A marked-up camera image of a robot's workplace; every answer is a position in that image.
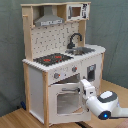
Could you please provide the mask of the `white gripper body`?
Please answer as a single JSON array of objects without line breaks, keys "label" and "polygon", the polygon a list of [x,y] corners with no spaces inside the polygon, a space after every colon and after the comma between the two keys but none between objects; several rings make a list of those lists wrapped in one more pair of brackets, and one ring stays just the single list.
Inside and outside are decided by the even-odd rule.
[{"label": "white gripper body", "polygon": [[91,96],[96,95],[95,87],[88,82],[86,79],[82,79],[80,81],[80,97],[81,101],[86,101]]}]

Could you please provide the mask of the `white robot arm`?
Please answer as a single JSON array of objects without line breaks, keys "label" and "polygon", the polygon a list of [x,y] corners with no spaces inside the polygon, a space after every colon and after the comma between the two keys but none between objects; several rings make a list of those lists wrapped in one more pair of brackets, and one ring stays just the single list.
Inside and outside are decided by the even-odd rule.
[{"label": "white robot arm", "polygon": [[100,120],[128,118],[128,108],[120,107],[115,92],[105,91],[97,96],[95,87],[86,79],[80,81],[80,87],[84,106]]}]

